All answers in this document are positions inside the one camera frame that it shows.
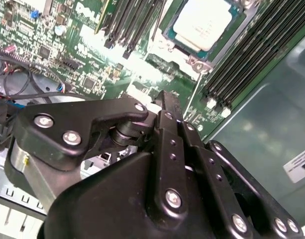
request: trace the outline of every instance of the black ram slot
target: black ram slot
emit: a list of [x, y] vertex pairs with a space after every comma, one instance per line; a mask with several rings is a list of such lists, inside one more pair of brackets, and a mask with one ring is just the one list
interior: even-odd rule
[[275, 41], [275, 44], [279, 46], [279, 48], [283, 47], [283, 43], [287, 41], [287, 39], [291, 38], [295, 32], [300, 30], [300, 27], [302, 24], [305, 23], [305, 5], [302, 5], [301, 9], [299, 12], [296, 14], [296, 19], [295, 17], [290, 18], [289, 23], [292, 26], [289, 27], [286, 31], [281, 31], [277, 33], [277, 37], [274, 37], [273, 42]]
[[[289, 16], [289, 17], [292, 17], [294, 14], [291, 14], [290, 12], [289, 13], [287, 13], [287, 16]], [[277, 26], [273, 26], [272, 27], [272, 29], [273, 29], [273, 31], [274, 30], [276, 30], [277, 31], [277, 29], [280, 29], [280, 30], [284, 30], [286, 27], [288, 27], [288, 25], [287, 24], [282, 24], [282, 22], [283, 21], [286, 21], [287, 20], [287, 18], [285, 18], [285, 17], [282, 17], [281, 18], [282, 19], [282, 21], [280, 22], [280, 23], [277, 23], [276, 22], [276, 24], [278, 25], [278, 27]], [[269, 40], [268, 39], [268, 37], [266, 38], [266, 44], [271, 44], [271, 47], [273, 46], [273, 44], [272, 44], [272, 40]], [[254, 60], [254, 62], [252, 63], [252, 64], [250, 64], [249, 62], [251, 62], [251, 61], [253, 61], [253, 57], [254, 58], [256, 58], [256, 59], [259, 59], [259, 57], [260, 57], [260, 55], [262, 54], [262, 53], [264, 53], [264, 51], [265, 51], [265, 49], [262, 49], [260, 46], [254, 46], [254, 47], [252, 47], [252, 49], [250, 50], [250, 52], [252, 52], [252, 50], [253, 49], [257, 49], [258, 50], [258, 52], [254, 52], [255, 54], [256, 53], [258, 53], [258, 56], [250, 56], [250, 58], [248, 59], [248, 57], [245, 57], [245, 59], [247, 59], [248, 60], [248, 62], [241, 62], [240, 64], [241, 64], [241, 67], [239, 68], [239, 70], [238, 71], [236, 71], [236, 72], [233, 72], [234, 73], [234, 75], [233, 76], [228, 76], [227, 78], [228, 79], [230, 79], [229, 80], [229, 82], [228, 82], [228, 84], [226, 84], [226, 85], [224, 85], [221, 89], [220, 89], [220, 91], [218, 91], [218, 96], [220, 96], [221, 98], [223, 98], [223, 99], [226, 99], [226, 94], [232, 94], [233, 93], [233, 91], [234, 91], [234, 89], [236, 89], [236, 88], [238, 88], [239, 87], [239, 85], [241, 84], [241, 82], [243, 81], [243, 80], [245, 80], [242, 76], [244, 75], [244, 74], [246, 74], [246, 72], [248, 71], [248, 70], [244, 70], [244, 68], [245, 69], [252, 69], [252, 64], [255, 64], [255, 60]]]
[[131, 13], [131, 10], [133, 9], [136, 1], [137, 0], [128, 0], [127, 1], [127, 5], [121, 14], [120, 20], [119, 20], [117, 26], [114, 28], [115, 30], [109, 34], [108, 40], [112, 44], [114, 44], [114, 42], [118, 40], [118, 38], [121, 34], [121, 31], [124, 28], [128, 18], [129, 18], [129, 14]]
[[142, 34], [144, 32], [144, 30], [146, 29], [152, 15], [153, 15], [153, 12], [156, 10], [157, 6], [158, 6], [158, 3], [160, 3], [159, 0], [153, 0], [153, 3], [152, 5], [149, 7], [149, 10], [142, 22], [142, 24], [140, 25], [140, 27], [137, 29], [134, 37], [130, 40], [128, 46], [127, 46], [127, 49], [123, 55], [124, 58], [128, 59], [130, 54], [134, 51], [136, 45], [138, 44], [140, 38], [142, 37]]
[[123, 7], [125, 4], [127, 4], [127, 0], [119, 0], [116, 6], [116, 10], [114, 11], [110, 21], [107, 23], [107, 26], [105, 27], [105, 36], [112, 33], [112, 31], [115, 29], [116, 25], [120, 21], [120, 14], [122, 14], [125, 10]]
[[[305, 10], [303, 12], [297, 12], [295, 11], [296, 14], [291, 14], [288, 15], [288, 18], [290, 19], [290, 22], [287, 22], [287, 24], [283, 24], [282, 26], [280, 26], [277, 31], [284, 31], [286, 28], [291, 29], [292, 26], [294, 27], [298, 27], [297, 26], [297, 22], [299, 22], [300, 17], [305, 17]], [[282, 39], [282, 36], [280, 36], [279, 34], [273, 34], [273, 39], [270, 41], [267, 41], [267, 44], [271, 44], [271, 47], [274, 46], [273, 44], [273, 40], [274, 39]], [[259, 52], [265, 52], [266, 49], [262, 49], [259, 48]], [[259, 54], [258, 56], [255, 56], [256, 59], [260, 59], [262, 56], [261, 54]], [[255, 63], [255, 60], [253, 63], [250, 63], [251, 61], [249, 61], [248, 63], [246, 63], [243, 68], [247, 68], [250, 69], [249, 72], [251, 72], [254, 68], [257, 67], [257, 64]], [[223, 99], [227, 99], [230, 97], [231, 94], [233, 94], [234, 90], [237, 90], [240, 88], [240, 85], [242, 84], [242, 81], [244, 80], [248, 80], [248, 74], [247, 74], [248, 70], [242, 70], [240, 71], [240, 74], [235, 74], [233, 79], [234, 79], [234, 83], [233, 85], [230, 87], [230, 89], [228, 89], [227, 91], [225, 91], [223, 94], [219, 94], [219, 96]]]
[[300, 24], [300, 28], [295, 28], [292, 29], [288, 34], [287, 37], [285, 37], [284, 41], [282, 43], [280, 43], [279, 47], [281, 49], [283, 49], [288, 43], [289, 41], [292, 39], [291, 36], [295, 35], [296, 33], [299, 32], [299, 30], [301, 29], [301, 27], [303, 27], [305, 25], [305, 19], [302, 20], [302, 22], [299, 23]]
[[[293, 1], [287, 2], [287, 3], [289, 4], [289, 6], [286, 6], [286, 5], [283, 6], [286, 9], [288, 9], [288, 7], [291, 7], [291, 4], [295, 4], [295, 2], [293, 2]], [[250, 44], [248, 44], [247, 49], [243, 52], [243, 54], [241, 54], [238, 57], [238, 59], [235, 60], [234, 64], [231, 64], [230, 69], [232, 69], [232, 70], [227, 69], [226, 72], [223, 73], [223, 75], [221, 77], [224, 79], [228, 79], [228, 81], [227, 82], [225, 81], [224, 83], [221, 82], [221, 84], [214, 85], [212, 88], [210, 88], [210, 91], [213, 91], [215, 89], [217, 94], [220, 95], [226, 88], [228, 88], [228, 86], [230, 84], [234, 83], [234, 77], [232, 77], [231, 75], [232, 74], [236, 75], [241, 72], [242, 69], [240, 69], [240, 67], [242, 67], [245, 64], [245, 62], [248, 60], [248, 57], [253, 54], [253, 51], [261, 51], [261, 49], [259, 49], [258, 45], [262, 44], [266, 34], [268, 34], [270, 31], [273, 31], [275, 23], [279, 19], [282, 19], [284, 12], [285, 11], [282, 9], [275, 12], [274, 16], [272, 16], [270, 18], [270, 21], [263, 27], [263, 29], [260, 29], [260, 34], [257, 37], [252, 39], [252, 42]]]
[[256, 37], [256, 32], [258, 32], [263, 27], [262, 25], [265, 24], [266, 20], [270, 19], [270, 17], [275, 13], [275, 9], [279, 9], [285, 3], [286, 2], [283, 0], [275, 0], [271, 3], [271, 5], [268, 7], [268, 9], [266, 9], [260, 19], [244, 36], [244, 39], [238, 44], [238, 46], [236, 46], [236, 48], [230, 54], [231, 57], [228, 57], [228, 59], [220, 65], [219, 69], [213, 73], [213, 77], [211, 77], [210, 81], [206, 86], [208, 89], [211, 89], [214, 85], [216, 85], [218, 83], [217, 81], [224, 79], [223, 77], [221, 77], [221, 75], [224, 74], [225, 71], [227, 71], [227, 67], [233, 65], [233, 62], [235, 62], [235, 59], [238, 58], [239, 54], [242, 54], [242, 51], [246, 47], [248, 42], [251, 41], [253, 37]]
[[[305, 25], [305, 11], [304, 12], [299, 12], [297, 15], [301, 16], [300, 18], [297, 18], [294, 22], [292, 22], [292, 26], [289, 27], [290, 29], [290, 33], [287, 34], [287, 37], [283, 37], [284, 35], [286, 35], [286, 32], [283, 33], [282, 36], [280, 36], [279, 40], [282, 42], [281, 47], [277, 49], [282, 49], [291, 39], [291, 37], [293, 35], [295, 35], [302, 26]], [[236, 99], [236, 97], [238, 97], [239, 93], [241, 93], [251, 82], [252, 80], [255, 79], [255, 77], [260, 73], [260, 71], [268, 64], [270, 63], [270, 61], [277, 55], [277, 52], [279, 50], [275, 51], [275, 53], [273, 54], [273, 56], [271, 57], [266, 57], [264, 64], [259, 64], [259, 67], [255, 67], [255, 71], [254, 73], [252, 73], [252, 75], [248, 75], [245, 76], [246, 79], [248, 79], [241, 87], [237, 88], [237, 91], [233, 93], [233, 95], [231, 96], [227, 96], [226, 98], [224, 98], [226, 101], [228, 102], [232, 102]]]
[[125, 30], [122, 33], [122, 35], [121, 35], [121, 37], [119, 39], [120, 43], [123, 46], [125, 46], [129, 42], [129, 40], [130, 40], [130, 38], [131, 38], [131, 36], [133, 34], [134, 28], [135, 28], [135, 26], [137, 25], [137, 23], [140, 20], [140, 16], [141, 16], [140, 12], [142, 12], [144, 7], [145, 7], [145, 1], [144, 0], [139, 0], [136, 5], [137, 6], [136, 6], [135, 13], [133, 15], [133, 18], [131, 19], [130, 24], [129, 24], [127, 30]]
[[253, 76], [249, 77], [247, 81], [231, 96], [230, 98], [226, 99], [226, 102], [229, 102], [231, 105], [232, 102], [245, 90], [245, 88], [253, 81], [253, 79], [268, 65], [268, 63], [277, 56], [278, 52], [276, 50], [271, 51], [269, 55], [266, 56], [264, 62], [261, 63], [259, 67], [253, 73]]

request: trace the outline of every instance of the black cable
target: black cable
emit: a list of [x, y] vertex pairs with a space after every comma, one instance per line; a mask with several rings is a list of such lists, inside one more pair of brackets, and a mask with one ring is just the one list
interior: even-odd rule
[[0, 55], [0, 60], [11, 62], [14, 65], [21, 66], [21, 67], [25, 68], [25, 70], [27, 70], [27, 71], [30, 71], [30, 69], [29, 69], [30, 66], [38, 66], [40, 68], [43, 68], [46, 72], [49, 72], [50, 74], [52, 74], [60, 83], [64, 84], [64, 81], [61, 78], [59, 78], [57, 76], [57, 74], [55, 74], [55, 72], [53, 72], [51, 69], [47, 68], [46, 66], [44, 66], [42, 64], [38, 64], [35, 62], [21, 62], [21, 61], [17, 61], [15, 59], [13, 59], [11, 57], [1, 56], [1, 55]]
[[27, 80], [25, 82], [25, 84], [23, 85], [22, 89], [19, 90], [19, 92], [17, 92], [16, 94], [14, 94], [14, 96], [17, 96], [17, 95], [20, 95], [22, 94], [26, 89], [27, 87], [29, 86], [29, 83], [30, 83], [30, 80], [29, 80], [29, 75], [31, 74], [30, 71], [27, 72]]
[[9, 96], [7, 97], [10, 100], [28, 100], [28, 99], [35, 99], [35, 98], [45, 98], [45, 97], [55, 97], [55, 96], [70, 96], [75, 98], [80, 98], [86, 101], [93, 100], [87, 96], [81, 96], [75, 93], [62, 93], [62, 92], [47, 92], [43, 94], [33, 94], [33, 95], [21, 95], [21, 96]]
[[[36, 92], [37, 92], [38, 94], [43, 94], [44, 91], [36, 84], [36, 81], [35, 81], [35, 79], [34, 79], [33, 74], [29, 74], [28, 77], [29, 77], [29, 81], [30, 81], [32, 87], [36, 90]], [[52, 103], [52, 101], [50, 100], [49, 97], [44, 97], [43, 100], [44, 100], [45, 103], [47, 103], [47, 104], [51, 104], [51, 103]]]
[[7, 77], [9, 76], [10, 71], [6, 72], [4, 74], [4, 78], [3, 78], [3, 87], [4, 87], [4, 91], [6, 96], [9, 96], [9, 89], [7, 88]]

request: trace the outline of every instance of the capacitor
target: capacitor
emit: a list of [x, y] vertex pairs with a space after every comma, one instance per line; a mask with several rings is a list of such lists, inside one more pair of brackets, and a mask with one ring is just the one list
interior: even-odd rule
[[54, 31], [57, 36], [63, 36], [67, 32], [67, 27], [64, 25], [59, 25], [54, 28]]
[[15, 44], [7, 46], [6, 48], [3, 49], [3, 52], [5, 52], [7, 54], [12, 54], [15, 51], [17, 51], [17, 46]]
[[31, 16], [31, 18], [33, 18], [33, 19], [39, 18], [39, 11], [38, 11], [38, 10], [32, 11], [31, 14], [30, 14], [30, 16]]

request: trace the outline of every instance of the ram slot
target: ram slot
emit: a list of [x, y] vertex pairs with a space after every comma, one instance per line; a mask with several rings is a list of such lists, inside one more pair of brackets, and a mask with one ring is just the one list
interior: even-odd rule
[[113, 45], [119, 39], [121, 31], [124, 28], [125, 24], [127, 23], [131, 10], [133, 10], [136, 1], [137, 0], [128, 0], [124, 10], [120, 12], [120, 20], [116, 24], [114, 30], [110, 32], [108, 36], [107, 39], [108, 45]]
[[129, 26], [125, 31], [123, 31], [121, 37], [119, 38], [119, 43], [121, 45], [125, 46], [128, 43], [128, 41], [130, 40], [133, 30], [140, 19], [139, 12], [142, 12], [145, 7], [144, 3], [145, 3], [144, 0], [138, 0], [136, 7], [135, 7], [135, 12], [133, 14], [133, 18], [131, 19]]
[[253, 38], [257, 37], [256, 33], [264, 26], [266, 20], [270, 19], [270, 17], [275, 13], [275, 9], [281, 8], [287, 2], [288, 1], [275, 0], [268, 6], [259, 20], [253, 25], [251, 29], [249, 29], [248, 33], [244, 36], [241, 42], [231, 52], [230, 57], [227, 57], [227, 59], [220, 65], [220, 67], [215, 72], [213, 72], [212, 77], [210, 78], [208, 84], [205, 86], [207, 89], [213, 91], [216, 86], [221, 83], [221, 81], [224, 82], [225, 78], [222, 77], [222, 74], [233, 68], [233, 63], [237, 58], [240, 57], [240, 54], [243, 53], [243, 49], [246, 48], [248, 43], [252, 41]]
[[[291, 13], [296, 10], [296, 6], [299, 3], [296, 2], [295, 6], [292, 6], [291, 11], [287, 11], [286, 15], [290, 16]], [[264, 32], [262, 31], [261, 33], [261, 38], [259, 39], [259, 45], [257, 44], [253, 44], [250, 47], [250, 50], [248, 51], [249, 53], [251, 53], [251, 55], [247, 55], [244, 56], [243, 61], [241, 61], [239, 63], [239, 66], [237, 67], [237, 71], [233, 71], [231, 72], [229, 75], [226, 76], [226, 78], [229, 79], [229, 81], [224, 84], [219, 90], [217, 89], [217, 95], [220, 98], [226, 99], [226, 95], [230, 95], [231, 93], [233, 93], [234, 89], [236, 89], [237, 87], [240, 86], [240, 84], [242, 84], [242, 81], [244, 81], [245, 79], [243, 79], [242, 75], [246, 74], [248, 71], [251, 71], [252, 69], [252, 64], [255, 64], [255, 59], [258, 59], [260, 57], [260, 55], [265, 54], [265, 51], [268, 49], [263, 48], [265, 44], [267, 45], [271, 45], [272, 41], [269, 40], [269, 37], [274, 33], [274, 31], [281, 26], [281, 24], [286, 21], [286, 17], [283, 16], [281, 13], [277, 14], [277, 18], [273, 18], [272, 21], [269, 22], [269, 24], [266, 26], [267, 31]]]
[[148, 10], [147, 14], [145, 15], [142, 23], [140, 24], [138, 29], [135, 31], [134, 37], [129, 41], [129, 43], [127, 45], [127, 49], [123, 55], [124, 58], [128, 59], [130, 54], [134, 51], [136, 45], [138, 44], [140, 38], [142, 37], [142, 34], [143, 34], [144, 30], [146, 29], [149, 21], [151, 20], [151, 17], [153, 15], [154, 11], [156, 10], [156, 8], [158, 7], [159, 3], [160, 3], [160, 0], [153, 0], [153, 3], [149, 7], [149, 10]]
[[[295, 35], [304, 25], [305, 25], [305, 12], [301, 13], [301, 18], [299, 18], [297, 21], [295, 21], [295, 23], [293, 23], [292, 27], [290, 27], [288, 31], [283, 33], [283, 36], [280, 36], [282, 43], [280, 44], [280, 48], [278, 48], [278, 49], [282, 50], [283, 47], [285, 47], [288, 44], [288, 42], [291, 40], [292, 36]], [[259, 65], [259, 67], [257, 67], [257, 69], [255, 69], [254, 74], [252, 76], [249, 76], [249, 78], [254, 79], [260, 73], [261, 69], [263, 69], [269, 62], [270, 61], [268, 61], [266, 64], [263, 64], [262, 66]], [[246, 82], [242, 86], [240, 91], [242, 91], [242, 89], [245, 89], [248, 86], [248, 84], [249, 83]], [[234, 93], [232, 96], [227, 98], [227, 100], [232, 102], [236, 99], [237, 96], [238, 96], [238, 94]]]
[[283, 5], [281, 9], [275, 11], [274, 15], [271, 16], [268, 23], [265, 24], [265, 26], [263, 26], [261, 29], [259, 29], [258, 35], [254, 37], [250, 43], [248, 43], [243, 54], [241, 54], [238, 59], [235, 60], [234, 64], [232, 64], [230, 68], [223, 73], [221, 78], [228, 79], [228, 81], [214, 85], [213, 88], [211, 88], [211, 91], [215, 89], [217, 95], [220, 96], [222, 92], [224, 92], [224, 90], [231, 90], [230, 84], [236, 83], [235, 76], [241, 74], [241, 72], [243, 71], [242, 66], [245, 65], [246, 61], [250, 60], [249, 57], [253, 57], [253, 52], [256, 53], [257, 51], [261, 51], [260, 46], [262, 45], [262, 42], [265, 41], [265, 33], [269, 32], [270, 30], [273, 30], [275, 22], [277, 22], [283, 17], [284, 9], [288, 9], [288, 7], [291, 7], [292, 4], [295, 4], [295, 1], [288, 1], [286, 3], [287, 4]]
[[[300, 10], [302, 10], [305, 8], [305, 5], [300, 4], [300, 7]], [[281, 30], [277, 30], [278, 33], [282, 32], [282, 35], [273, 35], [272, 41], [277, 39], [276, 43], [282, 42], [280, 47], [275, 46], [272, 50], [273, 54], [271, 56], [264, 57], [264, 62], [256, 63], [256, 66], [254, 66], [253, 70], [249, 74], [243, 76], [243, 79], [245, 79], [244, 82], [241, 85], [235, 86], [235, 89], [237, 90], [223, 97], [225, 101], [234, 101], [236, 97], [238, 97], [238, 95], [251, 83], [251, 81], [255, 79], [259, 72], [264, 69], [264, 67], [277, 55], [280, 50], [282, 50], [282, 48], [288, 43], [289, 39], [291, 39], [291, 36], [293, 36], [301, 29], [301, 27], [305, 24], [305, 10], [296, 10], [295, 14], [288, 16], [288, 18], [290, 21], [284, 24]]]
[[118, 24], [120, 23], [121, 16], [123, 15], [125, 11], [125, 7], [127, 6], [128, 1], [127, 0], [119, 0], [117, 2], [116, 9], [110, 19], [110, 21], [105, 26], [105, 36], [110, 35], [113, 33], [113, 31], [116, 29]]

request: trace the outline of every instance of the green circuit board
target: green circuit board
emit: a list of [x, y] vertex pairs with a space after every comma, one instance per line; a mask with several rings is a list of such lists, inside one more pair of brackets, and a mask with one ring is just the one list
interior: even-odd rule
[[[197, 84], [198, 78], [182, 71], [177, 64], [167, 62], [151, 53], [150, 37], [160, 7], [153, 13], [129, 59], [122, 57], [124, 50], [120, 47], [105, 48], [106, 38], [101, 28], [105, 18], [115, 10], [117, 2], [54, 0], [48, 15], [32, 18], [31, 13], [34, 9], [24, 2], [0, 0], [0, 49], [15, 44], [15, 57], [50, 67], [72, 86], [72, 91], [89, 95], [94, 99], [120, 98], [131, 85], [152, 98], [161, 90], [171, 92], [179, 98], [183, 112], [187, 112], [186, 120], [197, 128], [203, 139], [206, 139], [224, 120], [220, 114], [200, 102], [201, 95], [198, 94], [196, 87], [199, 85], [201, 88], [208, 76], [200, 76], [200, 84]], [[250, 23], [256, 21], [269, 4], [270, 1], [262, 1]], [[250, 23], [239, 38], [250, 29]], [[55, 34], [55, 28], [62, 30], [62, 35]], [[226, 43], [236, 29], [232, 30], [225, 34], [226, 39], [221, 39], [221, 43]], [[67, 67], [63, 67], [63, 59], [71, 59], [77, 62], [79, 67], [76, 70], [68, 70]], [[192, 103], [188, 105], [194, 90], [196, 94]]]

